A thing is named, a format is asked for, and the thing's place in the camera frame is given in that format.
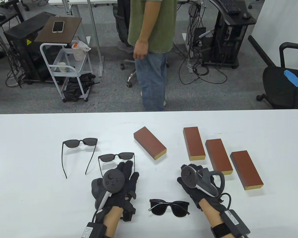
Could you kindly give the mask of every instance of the green t-shirt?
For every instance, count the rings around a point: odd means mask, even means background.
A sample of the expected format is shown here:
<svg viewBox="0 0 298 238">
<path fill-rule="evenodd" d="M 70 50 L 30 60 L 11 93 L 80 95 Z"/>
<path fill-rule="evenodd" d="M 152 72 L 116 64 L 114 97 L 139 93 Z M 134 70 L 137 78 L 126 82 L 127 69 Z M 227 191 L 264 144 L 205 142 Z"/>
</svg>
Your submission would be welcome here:
<svg viewBox="0 0 298 238">
<path fill-rule="evenodd" d="M 156 24 L 149 38 L 149 51 L 166 53 L 172 49 L 177 17 L 177 0 L 148 0 L 162 1 Z M 146 0 L 131 0 L 130 25 L 128 43 L 135 45 L 139 39 L 144 19 Z"/>
</svg>

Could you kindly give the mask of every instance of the smartphone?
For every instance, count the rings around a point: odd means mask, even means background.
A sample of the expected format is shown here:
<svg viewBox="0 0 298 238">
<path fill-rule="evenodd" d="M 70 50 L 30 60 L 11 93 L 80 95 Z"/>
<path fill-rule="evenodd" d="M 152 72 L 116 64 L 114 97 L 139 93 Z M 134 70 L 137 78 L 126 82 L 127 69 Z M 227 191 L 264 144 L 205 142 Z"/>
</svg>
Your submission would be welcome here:
<svg viewBox="0 0 298 238">
<path fill-rule="evenodd" d="M 64 28 L 64 21 L 54 22 L 52 33 L 62 33 Z"/>
</svg>

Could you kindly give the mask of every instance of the sunglasses lens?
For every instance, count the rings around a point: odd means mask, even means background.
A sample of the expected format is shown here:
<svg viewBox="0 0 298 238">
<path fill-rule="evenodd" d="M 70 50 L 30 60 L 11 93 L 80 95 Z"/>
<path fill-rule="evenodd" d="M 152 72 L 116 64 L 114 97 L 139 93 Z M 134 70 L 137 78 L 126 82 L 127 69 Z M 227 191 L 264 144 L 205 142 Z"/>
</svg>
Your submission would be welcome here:
<svg viewBox="0 0 298 238">
<path fill-rule="evenodd" d="M 83 143 L 85 145 L 94 146 L 97 144 L 97 139 L 96 138 L 85 138 L 85 139 L 83 139 Z"/>
<path fill-rule="evenodd" d="M 131 152 L 123 152 L 118 154 L 119 158 L 121 158 L 122 160 L 131 160 L 133 157 L 133 153 Z"/>
<path fill-rule="evenodd" d="M 68 147 L 68 148 L 75 148 L 79 146 L 79 140 L 68 140 L 68 141 L 64 141 L 64 144 Z"/>
<path fill-rule="evenodd" d="M 114 160 L 115 155 L 114 154 L 104 154 L 104 155 L 101 155 L 99 158 L 103 162 L 109 162 L 109 161 Z"/>
<path fill-rule="evenodd" d="M 184 217 L 188 210 L 188 204 L 184 202 L 174 202 L 174 204 L 171 205 L 171 209 L 176 217 Z"/>
<path fill-rule="evenodd" d="M 166 212 L 167 206 L 168 206 L 167 204 L 161 204 L 161 203 L 157 203 L 157 202 L 150 202 L 150 205 L 151 205 L 151 207 L 154 207 L 155 205 L 157 205 L 153 209 L 151 209 L 152 213 L 157 216 L 163 215 Z"/>
</svg>

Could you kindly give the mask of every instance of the black sunglasses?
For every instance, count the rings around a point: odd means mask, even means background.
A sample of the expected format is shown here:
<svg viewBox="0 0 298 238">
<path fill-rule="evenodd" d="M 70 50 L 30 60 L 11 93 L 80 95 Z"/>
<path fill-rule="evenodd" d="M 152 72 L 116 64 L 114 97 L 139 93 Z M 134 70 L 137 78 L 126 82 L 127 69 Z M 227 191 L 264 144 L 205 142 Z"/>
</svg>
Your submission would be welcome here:
<svg viewBox="0 0 298 238">
<path fill-rule="evenodd" d="M 176 217 L 184 217 L 187 214 L 190 215 L 190 213 L 188 212 L 190 203 L 188 202 L 175 201 L 173 203 L 167 203 L 166 201 L 161 199 L 150 199 L 149 202 L 151 208 L 148 209 L 148 211 L 151 211 L 157 216 L 163 215 L 166 212 L 168 206 L 171 207 L 171 210 Z"/>
<path fill-rule="evenodd" d="M 102 174 L 102 177 L 103 177 L 103 173 L 102 173 L 102 169 L 100 168 L 99 160 L 101 160 L 103 162 L 110 162 L 110 161 L 113 161 L 115 159 L 116 155 L 118 155 L 118 157 L 122 160 L 131 160 L 132 157 L 134 157 L 133 169 L 135 170 L 135 153 L 133 153 L 133 152 L 123 152 L 123 153 L 119 153 L 119 154 L 104 154 L 104 155 L 98 156 L 98 164 L 99 164 L 99 169 L 100 169 L 100 173 Z"/>
<path fill-rule="evenodd" d="M 79 143 L 81 141 L 84 143 L 84 145 L 95 146 L 94 151 L 93 151 L 93 154 L 91 155 L 90 161 L 93 158 L 93 155 L 94 155 L 94 152 L 95 152 L 95 149 L 96 149 L 96 145 L 97 145 L 97 141 L 98 141 L 97 138 L 85 138 L 85 139 L 82 139 L 82 140 L 68 140 L 68 141 L 64 141 L 62 143 L 62 168 L 63 168 L 63 171 L 64 171 L 64 174 L 65 174 L 65 177 L 66 178 L 67 178 L 67 175 L 65 173 L 64 166 L 63 166 L 63 146 L 65 144 L 68 148 L 76 148 L 76 147 L 79 146 Z M 87 173 L 87 170 L 88 170 L 90 161 L 89 161 L 88 166 L 86 168 L 85 175 Z"/>
</svg>

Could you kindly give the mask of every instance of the metal cart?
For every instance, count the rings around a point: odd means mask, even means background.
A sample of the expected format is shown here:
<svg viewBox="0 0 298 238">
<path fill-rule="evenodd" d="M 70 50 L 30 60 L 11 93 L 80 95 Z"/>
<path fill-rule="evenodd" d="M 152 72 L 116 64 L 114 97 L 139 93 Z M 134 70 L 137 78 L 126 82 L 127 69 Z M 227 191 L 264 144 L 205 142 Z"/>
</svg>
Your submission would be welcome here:
<svg viewBox="0 0 298 238">
<path fill-rule="evenodd" d="M 52 46 L 52 45 L 62 46 L 62 49 L 58 53 L 58 55 L 57 55 L 54 63 L 53 64 L 49 64 L 48 61 L 47 61 L 47 59 L 46 59 L 46 56 L 44 54 L 43 48 L 45 46 Z M 88 101 L 88 98 L 87 97 L 88 97 L 88 94 L 89 94 L 90 89 L 88 89 L 88 91 L 86 93 L 84 93 L 84 90 L 83 90 L 82 84 L 81 84 L 81 80 L 79 79 L 79 77 L 81 75 L 83 75 L 83 74 L 88 74 L 88 73 L 93 74 L 93 69 L 91 67 L 89 54 L 88 54 L 88 52 L 86 53 L 85 58 L 84 58 L 83 61 L 77 61 L 74 58 L 73 50 L 72 49 L 67 49 L 64 46 L 67 46 L 67 44 L 43 43 L 40 46 L 40 51 L 41 51 L 41 54 L 43 56 L 43 59 L 44 59 L 44 61 L 46 63 L 46 66 L 48 67 L 48 70 L 49 70 L 49 72 L 51 74 L 51 77 L 52 77 L 52 79 L 53 79 L 53 81 L 55 83 L 55 86 L 57 88 L 57 91 L 60 94 L 60 97 L 62 98 L 62 101 L 63 102 L 66 102 L 66 99 L 64 97 L 64 93 L 63 92 L 64 92 L 64 90 L 66 90 L 66 86 L 67 86 L 67 83 L 69 81 L 69 78 L 70 77 L 76 77 L 77 78 L 77 81 L 78 81 L 78 84 L 79 84 L 79 87 L 81 88 L 81 92 L 82 92 L 82 95 L 79 98 L 83 98 L 84 101 L 87 102 Z M 83 70 L 86 61 L 88 61 L 88 64 L 89 64 L 89 67 L 90 67 L 90 71 Z M 60 63 L 60 62 L 65 62 L 66 65 L 58 65 L 58 63 Z M 65 73 L 63 73 L 63 72 L 60 71 L 59 68 L 66 68 L 67 71 Z M 66 77 L 61 89 L 58 86 L 55 77 Z"/>
</svg>

